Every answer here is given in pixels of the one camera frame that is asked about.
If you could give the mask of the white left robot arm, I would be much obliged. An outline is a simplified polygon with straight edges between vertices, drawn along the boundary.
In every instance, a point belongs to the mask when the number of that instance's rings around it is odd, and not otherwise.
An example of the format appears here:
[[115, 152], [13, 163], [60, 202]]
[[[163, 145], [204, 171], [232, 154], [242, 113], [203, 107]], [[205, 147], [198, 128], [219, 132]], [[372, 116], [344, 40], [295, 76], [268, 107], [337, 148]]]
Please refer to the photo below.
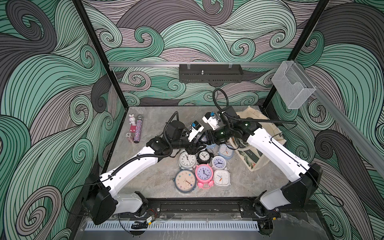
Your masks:
[[113, 215], [130, 213], [144, 216], [148, 200], [142, 193], [120, 194], [120, 190], [145, 169], [169, 157], [174, 148], [185, 148], [195, 153], [196, 148], [188, 140], [167, 140], [156, 136], [147, 142], [136, 155], [117, 168], [101, 174], [91, 174], [81, 192], [81, 202], [95, 225], [100, 225]]

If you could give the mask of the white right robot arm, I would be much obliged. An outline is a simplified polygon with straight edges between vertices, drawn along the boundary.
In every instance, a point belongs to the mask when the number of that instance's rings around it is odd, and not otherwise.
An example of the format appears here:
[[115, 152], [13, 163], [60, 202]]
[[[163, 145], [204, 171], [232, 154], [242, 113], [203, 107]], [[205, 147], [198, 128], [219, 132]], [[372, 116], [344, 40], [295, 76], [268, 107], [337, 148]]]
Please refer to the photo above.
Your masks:
[[216, 130], [206, 130], [203, 137], [209, 145], [218, 145], [232, 137], [240, 138], [259, 150], [282, 171], [289, 182], [261, 195], [259, 202], [265, 210], [271, 211], [285, 205], [303, 207], [319, 188], [322, 168], [318, 164], [309, 164], [290, 152], [258, 122], [245, 120]]

